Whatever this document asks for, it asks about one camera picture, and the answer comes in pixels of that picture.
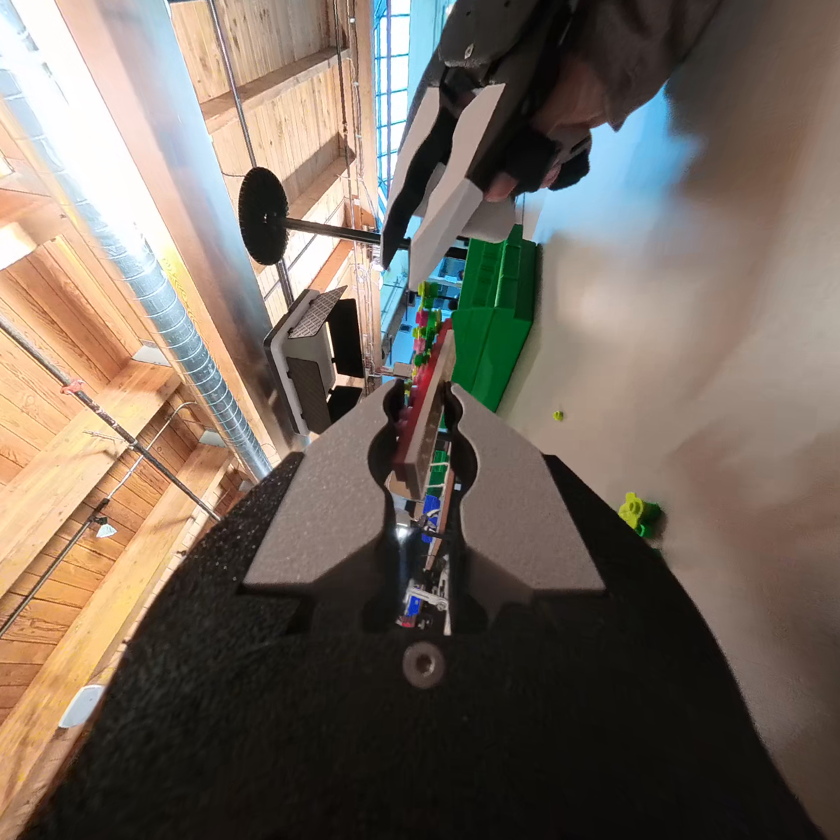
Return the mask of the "thin metal conduit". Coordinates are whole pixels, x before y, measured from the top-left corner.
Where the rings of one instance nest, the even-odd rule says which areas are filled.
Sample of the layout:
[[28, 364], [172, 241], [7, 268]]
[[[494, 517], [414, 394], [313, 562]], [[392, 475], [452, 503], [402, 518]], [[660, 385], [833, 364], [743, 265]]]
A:
[[[238, 124], [241, 129], [241, 133], [244, 138], [245, 147], [248, 153], [248, 159], [250, 162], [250, 167], [256, 168], [257, 167], [257, 159], [254, 146], [252, 144], [250, 134], [249, 134], [249, 127], [247, 124], [247, 120], [245, 117], [245, 111], [243, 108], [243, 103], [238, 93], [237, 82], [234, 74], [233, 64], [230, 59], [230, 55], [228, 53], [228, 44], [224, 34], [224, 28], [222, 26], [217, 4], [215, 1], [206, 1], [206, 5], [208, 7], [212, 22], [213, 22], [213, 29], [215, 34], [215, 39], [217, 43], [217, 48], [219, 50], [220, 56], [222, 57], [225, 76], [227, 79], [227, 84], [231, 95], [234, 100], [234, 107], [237, 114]], [[287, 309], [291, 308], [291, 304], [294, 300], [292, 296], [292, 288], [291, 288], [291, 281], [288, 274], [288, 268], [286, 265], [286, 261], [283, 258], [280, 258], [276, 263], [276, 271], [278, 275], [278, 284], [279, 288], [282, 292], [284, 301], [287, 305]]]

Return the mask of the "black round ceiling fan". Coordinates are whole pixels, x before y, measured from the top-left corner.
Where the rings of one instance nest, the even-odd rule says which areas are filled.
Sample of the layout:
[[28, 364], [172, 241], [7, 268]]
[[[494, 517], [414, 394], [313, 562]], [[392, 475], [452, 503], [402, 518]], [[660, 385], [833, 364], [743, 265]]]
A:
[[238, 192], [238, 225], [250, 258], [261, 266], [271, 266], [284, 259], [293, 233], [362, 245], [383, 246], [384, 243], [381, 234], [291, 217], [282, 184], [272, 171], [261, 166], [252, 167], [242, 179]]

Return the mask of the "large grid window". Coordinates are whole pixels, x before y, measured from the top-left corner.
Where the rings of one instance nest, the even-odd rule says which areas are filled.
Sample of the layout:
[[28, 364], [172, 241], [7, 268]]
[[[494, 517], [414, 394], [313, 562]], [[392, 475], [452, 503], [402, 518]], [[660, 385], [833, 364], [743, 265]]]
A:
[[375, 173], [379, 214], [383, 217], [408, 111], [409, 1], [373, 4]]

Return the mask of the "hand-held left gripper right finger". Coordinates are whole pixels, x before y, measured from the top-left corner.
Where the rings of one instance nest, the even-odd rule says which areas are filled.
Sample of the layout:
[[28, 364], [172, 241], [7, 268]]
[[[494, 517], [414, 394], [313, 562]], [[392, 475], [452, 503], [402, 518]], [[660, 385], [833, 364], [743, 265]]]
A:
[[448, 385], [446, 409], [464, 485], [452, 634], [481, 634], [509, 607], [604, 601], [606, 583], [543, 453], [461, 385]]

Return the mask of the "white ceiling light fixture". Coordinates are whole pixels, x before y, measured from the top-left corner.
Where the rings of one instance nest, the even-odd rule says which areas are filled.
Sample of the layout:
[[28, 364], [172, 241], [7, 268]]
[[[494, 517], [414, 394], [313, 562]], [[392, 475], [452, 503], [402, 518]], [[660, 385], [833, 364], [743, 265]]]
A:
[[88, 684], [79, 688], [64, 710], [57, 728], [69, 730], [86, 723], [97, 709], [105, 690], [102, 684]]

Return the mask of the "rectangular shiny metal duct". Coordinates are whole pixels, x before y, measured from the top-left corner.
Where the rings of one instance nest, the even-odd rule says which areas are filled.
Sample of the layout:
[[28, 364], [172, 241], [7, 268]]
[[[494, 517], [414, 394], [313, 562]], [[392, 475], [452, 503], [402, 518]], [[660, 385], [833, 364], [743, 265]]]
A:
[[270, 321], [167, 2], [57, 2], [169, 240], [171, 278], [275, 466], [288, 451], [271, 405]]

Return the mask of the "person's right hand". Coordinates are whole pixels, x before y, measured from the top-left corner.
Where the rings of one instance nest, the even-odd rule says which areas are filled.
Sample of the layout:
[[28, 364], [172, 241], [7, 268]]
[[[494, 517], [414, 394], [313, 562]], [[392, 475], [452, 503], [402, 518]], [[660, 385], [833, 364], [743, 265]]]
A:
[[[566, 54], [554, 89], [530, 120], [533, 131], [556, 144], [568, 133], [588, 134], [605, 122], [603, 84], [583, 58], [571, 52]], [[560, 157], [555, 155], [551, 167], [543, 175], [540, 188], [550, 187], [560, 175], [562, 166]], [[500, 171], [485, 191], [484, 199], [489, 203], [500, 203], [517, 185], [516, 178]]]

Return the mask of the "red board with pegs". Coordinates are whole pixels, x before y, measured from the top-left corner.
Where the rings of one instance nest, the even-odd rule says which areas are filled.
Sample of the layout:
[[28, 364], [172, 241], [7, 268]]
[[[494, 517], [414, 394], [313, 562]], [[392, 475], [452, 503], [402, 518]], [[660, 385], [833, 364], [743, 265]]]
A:
[[447, 384], [452, 382], [456, 362], [454, 324], [434, 307], [436, 289], [430, 281], [419, 288], [410, 374], [402, 384], [403, 401], [394, 424], [396, 448], [388, 487], [412, 501], [421, 501], [425, 495], [445, 414]]

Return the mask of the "person's right forearm grey sleeve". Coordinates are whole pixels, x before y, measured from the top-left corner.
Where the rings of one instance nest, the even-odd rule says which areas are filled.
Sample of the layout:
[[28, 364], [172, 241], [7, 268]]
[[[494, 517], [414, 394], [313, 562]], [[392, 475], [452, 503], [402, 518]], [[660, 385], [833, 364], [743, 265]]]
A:
[[720, 1], [579, 2], [572, 50], [594, 73], [605, 122], [614, 131], [666, 84], [720, 5]]

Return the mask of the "silver spiral air duct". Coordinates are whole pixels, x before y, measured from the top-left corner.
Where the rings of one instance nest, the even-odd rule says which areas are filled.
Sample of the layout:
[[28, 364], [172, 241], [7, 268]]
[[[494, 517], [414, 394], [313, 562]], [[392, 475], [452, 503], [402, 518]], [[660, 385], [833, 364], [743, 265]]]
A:
[[89, 188], [68, 169], [25, 86], [5, 58], [1, 79], [2, 115], [9, 132], [29, 155], [72, 223], [112, 270], [153, 336], [162, 340], [165, 357], [199, 396], [225, 444], [256, 480], [266, 478], [270, 462], [147, 240], [131, 224], [112, 220]]

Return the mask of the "hanging black and white heater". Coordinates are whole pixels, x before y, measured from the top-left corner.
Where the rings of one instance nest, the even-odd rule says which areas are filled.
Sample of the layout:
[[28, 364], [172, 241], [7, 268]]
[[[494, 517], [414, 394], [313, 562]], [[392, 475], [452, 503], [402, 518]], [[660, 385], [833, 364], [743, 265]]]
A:
[[325, 432], [363, 394], [337, 383], [339, 375], [365, 378], [358, 307], [345, 289], [304, 290], [264, 341], [280, 403], [304, 437]]

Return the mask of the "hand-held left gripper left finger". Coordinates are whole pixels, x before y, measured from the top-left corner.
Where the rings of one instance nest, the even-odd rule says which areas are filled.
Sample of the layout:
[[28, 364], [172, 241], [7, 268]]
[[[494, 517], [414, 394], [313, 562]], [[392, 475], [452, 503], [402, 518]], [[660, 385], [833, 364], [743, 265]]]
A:
[[403, 399], [394, 379], [306, 449], [245, 574], [244, 593], [298, 601], [304, 631], [396, 629], [400, 551], [385, 483]]

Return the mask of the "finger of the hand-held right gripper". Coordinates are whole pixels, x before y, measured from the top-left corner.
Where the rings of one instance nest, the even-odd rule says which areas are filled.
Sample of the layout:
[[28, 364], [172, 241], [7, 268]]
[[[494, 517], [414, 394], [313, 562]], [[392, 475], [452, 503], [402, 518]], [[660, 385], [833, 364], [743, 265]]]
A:
[[504, 84], [481, 88], [456, 121], [448, 162], [427, 199], [422, 223], [412, 238], [410, 284], [419, 284], [430, 276], [457, 236], [500, 243], [516, 223], [516, 206], [511, 199], [486, 202], [485, 189], [468, 176], [504, 90]]
[[451, 84], [430, 85], [413, 120], [407, 124], [381, 231], [381, 264], [390, 267], [396, 251], [405, 249], [405, 234], [421, 206], [427, 206], [439, 182], [434, 173], [446, 166], [453, 148], [459, 95]]

